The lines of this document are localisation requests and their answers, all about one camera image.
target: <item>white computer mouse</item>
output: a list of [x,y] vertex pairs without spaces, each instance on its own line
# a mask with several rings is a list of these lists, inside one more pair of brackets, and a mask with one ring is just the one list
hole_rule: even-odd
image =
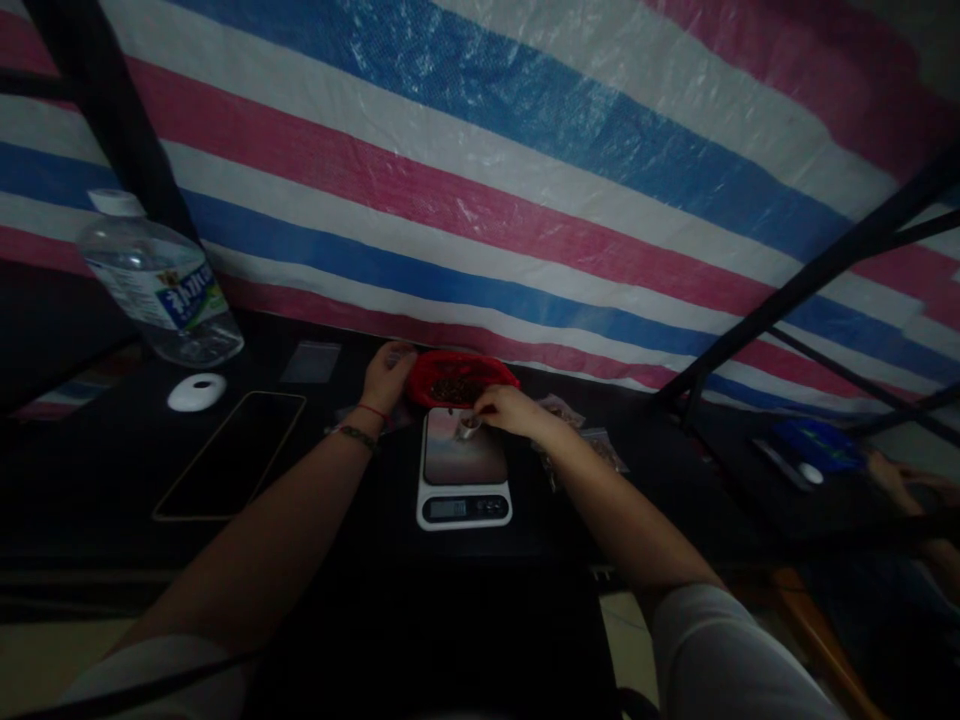
[[823,473],[817,470],[810,463],[800,463],[797,466],[797,470],[800,471],[800,474],[803,475],[803,478],[813,484],[813,485],[822,485],[823,484]]
[[181,380],[170,391],[167,405],[177,412],[200,412],[213,405],[227,389],[227,379],[216,373],[200,373]]

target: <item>bracelet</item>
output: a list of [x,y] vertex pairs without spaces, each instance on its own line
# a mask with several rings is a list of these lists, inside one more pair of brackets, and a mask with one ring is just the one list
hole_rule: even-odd
[[363,403],[359,403],[357,407],[363,408],[364,410],[369,410],[374,415],[379,415],[381,418],[383,418],[383,421],[387,424],[387,427],[390,429],[390,432],[393,432],[393,420],[390,419],[389,415],[384,415],[382,412],[380,412],[376,408],[372,408],[369,405],[364,405]]
[[330,434],[332,435],[333,433],[338,432],[343,433],[347,437],[352,437],[354,440],[359,440],[366,445],[367,450],[372,452],[374,455],[380,454],[380,448],[377,446],[377,441],[362,430],[357,430],[352,425],[337,425],[333,430],[330,431]]

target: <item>wooden chair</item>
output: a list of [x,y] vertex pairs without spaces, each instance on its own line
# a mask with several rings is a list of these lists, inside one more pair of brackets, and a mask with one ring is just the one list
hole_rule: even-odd
[[854,671],[826,616],[806,592],[793,568],[766,575],[766,582],[731,582],[734,595],[748,607],[761,605],[775,611],[786,623],[823,680],[852,720],[886,720]]

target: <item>red bowl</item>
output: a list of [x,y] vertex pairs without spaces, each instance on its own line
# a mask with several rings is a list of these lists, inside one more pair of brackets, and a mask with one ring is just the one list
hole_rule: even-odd
[[413,370],[407,378],[407,397],[425,407],[468,408],[469,404],[448,403],[434,400],[430,390],[437,380],[449,378],[469,378],[483,387],[489,385],[513,385],[520,387],[507,366],[496,358],[483,355],[452,352],[450,350],[431,350],[417,358]]

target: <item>smartphone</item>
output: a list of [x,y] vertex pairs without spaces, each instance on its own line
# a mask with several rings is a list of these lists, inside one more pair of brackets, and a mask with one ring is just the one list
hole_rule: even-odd
[[307,399],[247,393],[177,478],[154,520],[229,520],[253,499]]

